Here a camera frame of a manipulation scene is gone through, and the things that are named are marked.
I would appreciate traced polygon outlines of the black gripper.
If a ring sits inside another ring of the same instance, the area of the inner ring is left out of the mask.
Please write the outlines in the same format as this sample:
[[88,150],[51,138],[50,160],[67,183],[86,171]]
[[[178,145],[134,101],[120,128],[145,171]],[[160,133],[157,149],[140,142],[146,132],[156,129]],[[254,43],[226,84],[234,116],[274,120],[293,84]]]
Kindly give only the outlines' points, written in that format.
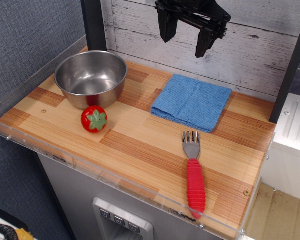
[[177,32],[178,21],[200,31],[195,56],[204,57],[217,39],[223,39],[231,16],[215,0],[157,0],[155,9],[162,40],[169,42]]

